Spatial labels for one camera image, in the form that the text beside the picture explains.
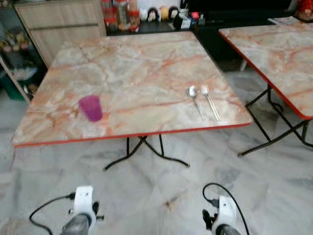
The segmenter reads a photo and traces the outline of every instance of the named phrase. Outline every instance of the marble-pattern tabletop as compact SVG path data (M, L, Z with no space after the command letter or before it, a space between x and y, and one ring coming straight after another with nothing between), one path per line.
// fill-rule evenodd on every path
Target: marble-pattern tabletop
M220 29L302 119L313 118L313 24Z
M221 121L201 94L198 114L186 88L205 84ZM100 98L103 117L78 107ZM65 44L28 107L12 144L27 146L244 126L251 118L192 32Z

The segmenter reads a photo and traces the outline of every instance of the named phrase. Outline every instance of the white tile floor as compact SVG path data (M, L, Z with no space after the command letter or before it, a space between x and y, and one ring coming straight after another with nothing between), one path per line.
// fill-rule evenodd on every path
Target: white tile floor
M226 75L244 103L266 87L250 70ZM201 189L209 182L231 190L252 235L313 233L313 150L294 135L241 159L238 152L265 141L255 124L164 135L166 154L187 161L189 169L142 147L128 161L103 172L104 165L125 154L125 140L17 149L13 160L9 142L25 108L0 92L0 234L45 235L27 221L31 211L79 185L92 185L101 203L99 213L105 215L96 225L99 235L207 235L202 209L212 208ZM272 136L287 129L265 101L254 111ZM297 122L288 108L285 114ZM308 140L313 140L312 125ZM158 146L157 137L149 141ZM211 195L217 192L214 188ZM55 203L36 219L59 234L70 220L71 207L70 201ZM238 224L245 234L240 220Z

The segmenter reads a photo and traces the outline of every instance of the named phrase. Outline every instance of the metal fork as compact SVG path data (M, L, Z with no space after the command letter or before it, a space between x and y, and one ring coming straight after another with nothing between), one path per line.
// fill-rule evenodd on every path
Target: metal fork
M213 100L212 100L211 97L209 96L209 91L208 91L206 85L201 85L201 92L202 92L202 95L204 95L204 96L206 97L207 101L209 102L210 107L211 107L211 109L212 109L212 112L213 112L213 114L214 114L214 117L215 117L216 121L220 121L220 120L221 120L221 119L220 119L220 116L219 116L219 114L218 114L217 111L216 111L216 108L215 108L215 105L214 105L214 103L213 103Z

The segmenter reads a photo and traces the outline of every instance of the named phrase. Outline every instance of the spoon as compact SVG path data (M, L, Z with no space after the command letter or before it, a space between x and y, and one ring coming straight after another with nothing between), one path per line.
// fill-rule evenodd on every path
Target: spoon
M186 93L187 93L187 96L188 96L188 97L192 98L192 100L194 101L194 104L195 104L195 106L196 106L196 108L197 108L197 110L198 110L198 113L200 114L202 120L204 120L203 115L202 115L202 113L200 112L199 106L198 106L198 104L197 104L197 102L196 102L196 97L197 97L197 95L198 95L198 94L197 94L197 88L196 88L195 86L190 86L190 87L188 87L188 88L186 89Z

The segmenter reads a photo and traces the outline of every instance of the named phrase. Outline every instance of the plastic cup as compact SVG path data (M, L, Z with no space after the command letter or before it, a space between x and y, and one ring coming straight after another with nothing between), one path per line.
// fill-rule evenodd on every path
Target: plastic cup
M84 111L90 121L99 121L102 118L102 111L99 97L88 95L79 100L79 107Z

